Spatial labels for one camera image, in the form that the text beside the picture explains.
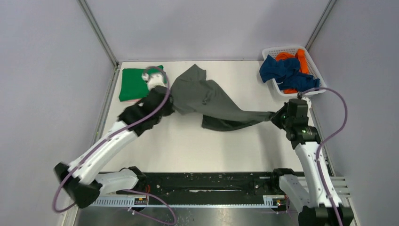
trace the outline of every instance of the gray wall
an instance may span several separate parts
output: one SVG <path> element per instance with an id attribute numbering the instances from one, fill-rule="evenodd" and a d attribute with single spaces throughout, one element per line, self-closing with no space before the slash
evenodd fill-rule
<path id="1" fill-rule="evenodd" d="M 74 0 L 2 0 L 0 30 L 0 225 L 54 226 L 53 167 L 90 147 L 113 66 Z"/>
<path id="2" fill-rule="evenodd" d="M 310 54 L 327 85 L 345 97 L 347 127 L 328 144 L 362 226 L 399 225 L 399 1 L 339 0 Z M 333 94 L 315 97 L 324 134 L 343 120 Z"/>
<path id="3" fill-rule="evenodd" d="M 305 45 L 328 0 L 88 0 L 120 61 L 261 59 Z"/>

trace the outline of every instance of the white arm segment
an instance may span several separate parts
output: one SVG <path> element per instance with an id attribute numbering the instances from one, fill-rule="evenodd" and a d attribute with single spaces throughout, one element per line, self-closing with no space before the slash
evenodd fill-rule
<path id="1" fill-rule="evenodd" d="M 294 175 L 283 175 L 280 177 L 279 186 L 289 197 L 290 203 L 295 206 L 298 213 L 302 212 L 302 207 L 310 207 L 309 193 L 299 183 L 298 177 Z"/>
<path id="2" fill-rule="evenodd" d="M 83 155 L 81 155 L 79 158 L 75 159 L 71 163 L 69 163 L 69 169 L 68 171 L 70 172 L 75 168 L 79 162 L 91 151 L 93 148 L 99 144 L 103 139 L 107 138 L 111 133 L 125 127 L 126 124 L 122 121 L 117 121 L 113 124 L 112 128 L 100 139 L 98 140 L 93 146 L 91 146 L 90 149 L 88 149 Z M 115 135 L 113 138 L 111 138 L 108 142 L 103 144 L 100 148 L 97 149 L 86 161 L 84 164 L 79 166 L 79 168 L 73 173 L 74 178 L 80 178 L 80 183 L 89 185 L 92 183 L 95 179 L 100 179 L 103 178 L 105 179 L 103 175 L 98 175 L 100 170 L 106 165 L 106 163 L 113 158 L 123 147 L 125 147 L 127 144 L 131 143 L 137 138 L 137 135 L 134 131 L 129 131 L 125 130 L 117 135 Z M 120 175 L 115 175 L 121 172 L 116 172 L 112 173 L 115 178 L 112 178 L 112 180 L 117 180 Z"/>
<path id="3" fill-rule="evenodd" d="M 119 190 L 132 189 L 137 184 L 138 179 L 133 171 L 122 169 L 115 173 L 98 174 L 96 181 L 103 185 L 100 188 L 100 195 L 104 195 Z"/>
<path id="4" fill-rule="evenodd" d="M 317 168 L 316 151 L 318 146 L 319 144 L 317 144 L 317 142 L 306 142 L 305 145 L 298 144 L 295 147 L 296 155 L 298 155 L 299 161 L 301 161 L 303 172 L 305 173 L 305 179 L 309 188 L 309 193 L 307 193 L 302 185 L 299 184 L 296 176 L 284 175 L 279 179 L 279 186 L 281 190 L 288 195 L 290 201 L 293 203 L 298 212 L 302 211 L 303 206 L 312 208 L 319 207 L 320 204 L 324 204 L 326 207 L 332 207 L 321 182 L 319 170 Z M 319 159 L 331 196 L 335 205 L 338 206 L 339 204 L 342 204 L 342 200 L 339 198 L 331 182 L 323 152 L 320 152 Z"/>

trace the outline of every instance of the metal frame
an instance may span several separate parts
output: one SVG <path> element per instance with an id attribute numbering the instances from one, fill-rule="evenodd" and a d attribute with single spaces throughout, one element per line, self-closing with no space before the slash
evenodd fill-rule
<path id="1" fill-rule="evenodd" d="M 330 0 L 327 3 L 326 8 L 324 9 L 323 14 L 321 14 L 321 17 L 319 21 L 317 22 L 316 27 L 313 30 L 312 35 L 310 36 L 308 42 L 306 43 L 305 48 L 309 51 L 310 48 L 312 47 L 314 41 L 316 40 L 321 28 L 323 27 L 324 23 L 326 22 L 328 16 L 330 15 L 331 10 L 333 9 L 334 5 L 336 4 L 338 0 Z"/>
<path id="2" fill-rule="evenodd" d="M 82 11 L 86 15 L 88 22 L 90 23 L 90 26 L 93 28 L 93 31 L 96 34 L 100 44 L 103 46 L 107 56 L 111 60 L 112 64 L 116 67 L 118 65 L 118 60 L 116 59 L 110 46 L 108 45 L 107 40 L 105 39 L 105 37 L 103 35 L 103 32 L 101 31 L 100 27 L 98 26 L 98 23 L 97 23 L 96 19 L 94 18 L 94 15 L 90 10 L 90 7 L 88 6 L 88 3 L 86 2 L 86 0 L 77 0 L 77 2 L 79 3 L 80 7 L 82 8 Z"/>
<path id="3" fill-rule="evenodd" d="M 298 177 L 298 183 L 304 188 L 306 192 L 309 192 L 309 188 L 305 177 Z M 345 182 L 344 177 L 331 177 L 331 182 L 336 189 L 337 194 L 341 199 L 350 198 L 350 193 Z M 273 199 L 284 199 L 283 195 L 270 195 L 264 194 L 264 204 L 170 204 L 173 208 L 277 208 L 278 206 L 273 205 Z M 145 198 L 144 195 L 104 195 L 100 196 L 91 207 L 154 207 L 154 208 L 165 208 L 164 205 L 160 204 L 135 204 L 135 198 Z"/>
<path id="4" fill-rule="evenodd" d="M 111 101 L 112 101 L 112 96 L 113 96 L 115 86 L 116 86 L 116 81 L 118 79 L 119 72 L 120 72 L 120 64 L 119 64 L 117 58 L 115 57 L 114 53 L 112 52 L 108 42 L 106 41 L 104 34 L 102 33 L 96 19 L 94 18 L 93 13 L 92 13 L 88 3 L 86 2 L 86 0 L 77 0 L 77 2 L 79 3 L 82 11 L 85 13 L 91 27 L 93 28 L 94 33 L 96 34 L 100 44 L 104 48 L 107 56 L 109 57 L 112 64 L 115 66 L 115 71 L 114 71 L 112 78 L 110 79 L 110 83 L 109 83 L 109 86 L 108 86 L 108 89 L 106 92 L 106 97 L 105 97 L 105 100 L 104 100 L 104 103 L 102 106 L 101 114 L 100 114 L 98 122 L 97 122 L 96 132 L 95 132 L 93 140 L 92 140 L 92 143 L 94 144 L 101 137 L 103 130 L 104 130 L 105 120 L 108 115 L 108 111 L 109 111 Z M 326 8 L 324 9 L 316 27 L 314 28 L 306 46 L 305 46 L 305 48 L 307 50 L 310 50 L 310 48 L 312 47 L 314 41 L 316 40 L 321 28 L 323 27 L 326 19 L 328 18 L 329 14 L 330 14 L 331 10 L 333 9 L 334 5 L 336 4 L 336 2 L 337 2 L 337 0 L 330 0 L 328 2 Z M 318 119 L 316 113 L 313 111 L 313 109 L 311 109 L 310 112 L 311 112 L 311 116 L 313 118 L 314 125 L 316 128 L 319 129 L 320 137 L 323 139 L 324 136 L 322 134 L 319 119 Z M 329 151 L 328 151 L 328 148 L 326 145 L 323 146 L 323 151 L 326 155 L 326 161 L 329 165 L 329 168 L 331 169 L 331 174 L 333 176 L 335 176 L 335 170 L 334 170 L 333 164 L 331 162 L 330 154 L 329 154 Z M 347 191 L 347 193 L 345 193 L 345 195 L 344 195 L 345 200 L 351 205 L 352 203 L 351 203 L 349 191 L 347 190 L 346 184 L 345 184 L 344 189 L 345 189 L 345 191 Z M 66 203 L 71 204 L 71 200 L 68 198 L 66 200 Z M 75 223 L 75 219 L 78 215 L 78 210 L 79 210 L 79 208 L 77 206 L 75 206 L 75 207 L 71 208 L 70 210 L 68 210 L 67 212 L 65 212 L 60 217 L 60 223 L 58 225 L 73 226 Z M 358 223 L 357 223 L 358 219 L 357 219 L 356 215 L 355 215 L 354 222 L 355 222 L 355 225 L 358 225 Z"/>
<path id="5" fill-rule="evenodd" d="M 120 71 L 120 65 L 118 65 L 115 68 L 114 74 L 112 75 L 111 79 L 109 80 L 108 84 L 108 89 L 105 95 L 105 100 L 103 102 L 103 106 L 101 108 L 101 113 L 100 116 L 98 117 L 97 125 L 96 125 L 96 130 L 93 136 L 93 139 L 91 141 L 91 144 L 93 145 L 97 140 L 99 140 L 104 131 L 104 126 L 105 126 L 105 120 L 107 119 L 107 115 L 110 109 L 113 93 L 116 87 L 116 81 L 118 80 L 119 76 L 119 71 Z"/>

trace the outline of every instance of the garment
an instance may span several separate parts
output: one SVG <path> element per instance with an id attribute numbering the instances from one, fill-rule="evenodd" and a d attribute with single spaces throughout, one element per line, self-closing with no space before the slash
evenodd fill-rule
<path id="1" fill-rule="evenodd" d="M 309 74 L 308 64 L 306 63 L 306 58 L 305 58 L 305 50 L 298 49 L 298 51 L 295 54 L 295 58 L 298 59 L 299 62 L 301 62 L 301 69 L 299 71 L 304 74 Z"/>
<path id="2" fill-rule="evenodd" d="M 296 89 L 285 89 L 284 93 L 285 94 L 292 94 L 292 93 L 297 93 L 298 91 Z"/>
<path id="3" fill-rule="evenodd" d="M 206 71 L 193 65 L 171 87 L 173 105 L 180 114 L 202 113 L 202 127 L 216 131 L 242 129 L 268 121 L 272 112 L 241 110 Z"/>
<path id="4" fill-rule="evenodd" d="M 294 55 L 292 55 L 292 54 L 290 54 L 290 53 L 287 53 L 287 52 L 281 52 L 281 53 L 279 53 L 277 56 L 276 56 L 276 60 L 277 61 L 279 61 L 279 60 L 287 60 L 288 58 L 295 58 L 295 56 Z"/>
<path id="5" fill-rule="evenodd" d="M 320 79 L 314 79 L 312 75 L 299 72 L 300 68 L 301 63 L 296 58 L 276 61 L 268 55 L 259 74 L 263 82 L 276 79 L 280 90 L 296 89 L 303 92 L 320 86 Z"/>
<path id="6" fill-rule="evenodd" d="M 125 68 L 122 70 L 122 87 L 119 93 L 120 101 L 134 100 L 146 97 L 150 92 L 147 82 L 143 80 L 144 69 Z M 157 73 L 158 70 L 150 69 L 148 74 Z"/>

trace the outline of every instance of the blue cloth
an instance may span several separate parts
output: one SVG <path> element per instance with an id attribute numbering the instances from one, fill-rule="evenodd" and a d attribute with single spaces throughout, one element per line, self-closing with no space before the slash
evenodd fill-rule
<path id="1" fill-rule="evenodd" d="M 270 55 L 263 62 L 259 74 L 262 81 L 276 79 L 280 90 L 296 89 L 299 92 L 320 87 L 320 79 L 312 75 L 299 72 L 301 63 L 296 58 L 276 61 Z"/>

